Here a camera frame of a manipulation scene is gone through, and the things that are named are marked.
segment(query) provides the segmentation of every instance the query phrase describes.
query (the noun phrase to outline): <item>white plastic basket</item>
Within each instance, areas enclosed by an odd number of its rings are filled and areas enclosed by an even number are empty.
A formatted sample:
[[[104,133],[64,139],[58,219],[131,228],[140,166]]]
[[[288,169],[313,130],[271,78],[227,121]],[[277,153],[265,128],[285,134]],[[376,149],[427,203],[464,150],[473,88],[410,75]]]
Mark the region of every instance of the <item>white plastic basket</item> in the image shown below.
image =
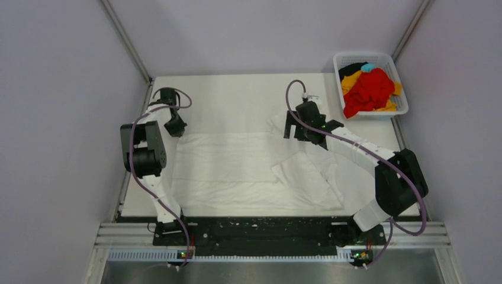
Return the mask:
[[[374,64],[377,68],[386,72],[387,76],[392,81],[399,82],[399,75],[395,69],[394,61],[392,58],[384,53],[374,52],[343,52],[337,53],[333,56],[334,72],[336,74],[336,83],[338,85],[338,95],[340,96],[340,104],[342,111],[345,108],[345,100],[343,99],[342,83],[340,82],[340,75],[338,70],[347,65],[357,62],[368,62]],[[408,111],[408,101],[404,94],[404,87],[400,96],[392,96],[391,101],[397,104],[397,111],[360,111],[352,118],[376,118],[381,120],[390,119],[398,114],[405,114]]]

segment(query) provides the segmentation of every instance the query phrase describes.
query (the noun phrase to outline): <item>wall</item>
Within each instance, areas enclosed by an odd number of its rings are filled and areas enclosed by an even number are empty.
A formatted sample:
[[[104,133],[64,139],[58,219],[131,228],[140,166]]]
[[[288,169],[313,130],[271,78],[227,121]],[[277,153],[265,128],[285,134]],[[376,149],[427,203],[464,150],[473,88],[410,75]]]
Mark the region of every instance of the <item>wall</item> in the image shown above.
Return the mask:
[[[152,76],[333,72],[392,53],[420,0],[111,0]]]
[[[502,2],[436,1],[398,60],[403,116],[470,283],[499,283]]]
[[[0,283],[81,283],[145,84],[97,0],[2,1]]]

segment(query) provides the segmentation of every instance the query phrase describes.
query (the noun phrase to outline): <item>purple hose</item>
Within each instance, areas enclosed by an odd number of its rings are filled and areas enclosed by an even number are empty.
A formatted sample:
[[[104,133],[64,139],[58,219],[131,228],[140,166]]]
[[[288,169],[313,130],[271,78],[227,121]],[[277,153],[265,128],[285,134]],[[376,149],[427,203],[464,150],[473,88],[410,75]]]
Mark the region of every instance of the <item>purple hose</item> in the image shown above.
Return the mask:
[[[363,145],[360,145],[359,143],[355,142],[355,141],[352,141],[350,139],[347,139],[345,137],[342,137],[342,136],[338,136],[338,135],[335,135],[335,134],[332,134],[332,133],[328,133],[328,132],[325,132],[325,131],[322,131],[322,130],[319,130],[319,129],[316,129],[314,127],[311,127],[309,125],[307,125],[306,123],[304,123],[303,121],[301,121],[294,113],[293,113],[293,110],[291,109],[291,105],[289,104],[289,89],[291,88],[291,86],[294,84],[294,83],[300,83],[301,86],[303,87],[303,92],[305,93],[307,91],[307,88],[305,87],[305,84],[300,81],[300,80],[293,80],[291,81],[291,83],[289,83],[288,87],[286,88],[286,106],[288,107],[288,111],[289,111],[289,114],[291,114],[291,116],[300,124],[302,125],[303,127],[305,127],[306,129],[309,129],[311,131],[314,131],[314,132],[317,132],[319,134],[322,134],[322,135],[327,135],[327,136],[330,136],[330,137],[333,137],[333,138],[336,138],[338,140],[342,140],[343,142],[346,142],[346,143],[349,143],[349,144],[352,144],[356,147],[358,147],[359,149],[363,150],[364,152],[368,153],[370,156],[374,157],[375,159],[381,161],[382,163],[384,163],[385,165],[387,165],[388,167],[390,167],[392,170],[394,170],[396,173],[398,173],[403,179],[404,181],[406,181],[406,183],[408,183],[408,185],[411,187],[411,190],[413,191],[413,193],[415,194],[415,197],[417,198],[417,201],[420,205],[420,215],[421,215],[421,218],[422,218],[422,226],[420,227],[420,229],[417,231],[417,232],[412,232],[412,231],[409,231],[409,230],[406,230],[405,228],[403,228],[402,226],[400,226],[399,224],[397,224],[392,218],[389,219],[389,222],[390,222],[390,226],[391,226],[391,231],[389,233],[389,237],[387,239],[387,243],[385,244],[384,248],[380,251],[380,253],[378,254],[378,256],[373,260],[372,263],[374,263],[374,261],[378,260],[380,258],[380,255],[382,255],[382,253],[387,249],[389,243],[390,243],[390,239],[392,237],[392,225],[396,226],[397,228],[399,228],[401,231],[409,234],[409,235],[420,235],[422,234],[424,231],[425,231],[425,228],[427,226],[427,211],[426,211],[426,208],[425,208],[425,204],[423,202],[423,198],[420,196],[420,193],[419,193],[419,190],[417,189],[417,187],[413,184],[413,182],[410,180],[409,177],[407,177],[403,171],[401,171],[398,167],[394,166],[392,163],[390,163],[388,160],[385,160],[384,158],[380,157],[379,155],[373,153],[370,149],[364,147]]]
[[[134,130],[136,129],[136,125],[138,124],[138,122],[140,120],[142,120],[143,118],[146,118],[148,115],[150,115],[150,113],[156,112],[156,111],[158,111],[160,109],[165,109],[165,108],[176,108],[176,109],[179,109],[179,108],[189,108],[192,105],[192,99],[185,92],[183,92],[182,90],[175,89],[175,88],[160,88],[155,93],[159,92],[161,89],[173,89],[175,91],[178,91],[178,92],[182,93],[183,95],[185,95],[188,98],[189,104],[187,106],[176,106],[176,105],[159,106],[158,108],[154,108],[153,110],[151,110],[151,111],[149,111],[149,112],[141,115],[140,117],[138,117],[133,122],[133,126],[131,127],[131,137],[129,139],[129,167],[131,168],[131,174],[133,175],[133,178],[138,183],[138,185],[143,190],[145,190],[146,192],[148,192],[148,194],[150,194],[153,198],[155,198],[158,201],[158,203],[160,204],[160,206],[162,206],[162,208],[164,208],[167,212],[169,212],[171,215],[173,215],[173,217],[176,218],[176,220],[179,222],[179,224],[183,228],[183,232],[185,233],[185,237],[186,237],[186,252],[187,252],[187,257],[185,257],[185,260],[180,265],[180,267],[184,267],[186,265],[186,261],[187,261],[187,258],[188,258],[188,253],[190,251],[190,237],[188,235],[188,230],[186,229],[185,224],[183,223],[183,221],[181,221],[181,219],[180,219],[179,216],[177,216],[171,209],[169,209],[169,207],[166,204],[164,204],[164,202],[162,202],[159,199],[159,197],[155,193],[153,193],[151,190],[149,190],[148,188],[146,188],[146,186],[144,186],[140,182],[139,178],[136,175],[136,171],[134,170],[134,166],[133,166]]]

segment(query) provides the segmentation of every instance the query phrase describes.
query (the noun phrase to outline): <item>purple cable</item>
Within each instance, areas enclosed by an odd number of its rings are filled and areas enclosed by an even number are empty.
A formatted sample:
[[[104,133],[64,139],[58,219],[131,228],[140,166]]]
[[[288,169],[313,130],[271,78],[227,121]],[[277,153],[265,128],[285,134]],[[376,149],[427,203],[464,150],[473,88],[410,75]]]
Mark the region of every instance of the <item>purple cable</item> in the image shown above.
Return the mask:
[[[329,133],[329,132],[326,132],[326,131],[322,131],[322,130],[319,130],[319,129],[316,129],[314,127],[311,127],[309,125],[307,125],[306,123],[304,123],[303,121],[301,121],[294,113],[293,113],[293,110],[291,109],[291,105],[289,104],[289,89],[291,88],[291,86],[294,84],[294,83],[300,83],[301,86],[303,87],[303,92],[305,93],[307,91],[307,88],[305,87],[305,84],[300,81],[300,80],[293,80],[291,81],[291,83],[289,83],[288,87],[286,88],[286,106],[288,107],[288,111],[289,111],[289,114],[291,114],[291,116],[300,124],[302,125],[303,127],[305,127],[306,129],[309,129],[311,131],[314,131],[314,132],[317,132],[319,134],[322,134],[322,135],[327,135],[327,136],[330,136],[330,137],[333,137],[333,138],[336,138],[338,140],[342,140],[343,142],[346,142],[346,143],[349,143],[349,144],[352,144],[356,147],[358,147],[359,149],[363,150],[364,152],[368,153],[370,156],[374,157],[375,159],[381,161],[382,163],[384,163],[385,165],[387,165],[388,167],[390,167],[392,170],[394,170],[396,173],[398,173],[403,179],[404,181],[406,181],[406,183],[408,183],[408,185],[411,187],[411,190],[413,191],[413,193],[415,194],[415,197],[417,198],[417,202],[419,203],[420,205],[420,215],[421,215],[421,218],[422,218],[422,226],[420,227],[420,229],[417,231],[417,232],[412,232],[412,231],[409,231],[409,230],[406,230],[405,228],[403,228],[402,226],[400,226],[399,224],[397,224],[392,218],[389,219],[389,222],[390,222],[390,226],[391,226],[391,231],[389,233],[389,237],[387,239],[387,243],[385,244],[384,248],[380,251],[380,253],[378,254],[378,256],[373,260],[376,261],[380,258],[380,255],[387,249],[389,243],[390,243],[390,239],[392,237],[392,225],[396,226],[397,228],[399,228],[401,231],[409,234],[409,235],[420,235],[422,234],[424,231],[425,231],[425,228],[427,226],[427,211],[426,211],[426,208],[425,208],[425,204],[423,202],[423,198],[420,196],[420,193],[419,193],[419,190],[417,189],[417,187],[413,184],[413,182],[410,180],[410,178],[408,176],[406,176],[403,171],[401,171],[398,167],[394,166],[391,162],[389,162],[388,160],[385,160],[384,158],[380,157],[379,155],[373,153],[370,149],[364,147],[363,145],[360,145],[359,143],[355,142],[355,141],[352,141],[350,139],[347,139],[345,137],[342,137],[342,136],[338,136],[338,135],[335,135],[335,134],[332,134],[332,133]]]
[[[160,204],[160,206],[162,206],[162,208],[164,208],[167,212],[169,212],[171,215],[173,215],[174,218],[176,218],[176,220],[179,222],[179,224],[181,225],[181,227],[183,228],[183,232],[185,233],[185,237],[186,237],[186,252],[187,252],[187,257],[185,257],[185,260],[183,261],[183,263],[180,265],[180,267],[184,267],[186,265],[186,261],[188,259],[188,253],[190,252],[190,237],[188,235],[188,230],[186,229],[186,226],[185,224],[183,223],[183,221],[181,221],[181,219],[176,215],[176,213],[174,213],[171,209],[169,209],[169,207],[164,204],[164,202],[162,202],[159,197],[153,193],[151,190],[149,190],[148,188],[146,188],[146,186],[144,186],[139,178],[137,177],[136,175],[136,171],[134,170],[134,166],[133,166],[133,151],[134,151],[134,130],[136,129],[136,125],[138,124],[138,122],[140,120],[142,120],[143,118],[146,118],[148,115],[150,115],[150,113],[152,112],[156,112],[160,109],[165,109],[165,108],[176,108],[176,109],[179,109],[179,108],[189,108],[191,105],[192,105],[192,99],[185,93],[183,92],[182,90],[179,90],[179,89],[175,89],[175,88],[160,88],[158,89],[155,93],[159,92],[161,89],[173,89],[175,91],[178,91],[180,93],[182,93],[183,95],[185,95],[185,97],[188,98],[188,101],[189,101],[189,104],[187,106],[176,106],[176,105],[164,105],[164,106],[159,106],[158,108],[154,108],[153,110],[141,115],[140,117],[138,117],[134,122],[133,122],[133,126],[131,127],[131,137],[129,139],[129,167],[131,168],[131,174],[133,175],[133,178],[134,180],[137,182],[137,184],[143,189],[145,190],[146,192],[148,192],[148,194],[150,194],[153,198],[155,198],[158,203]]]

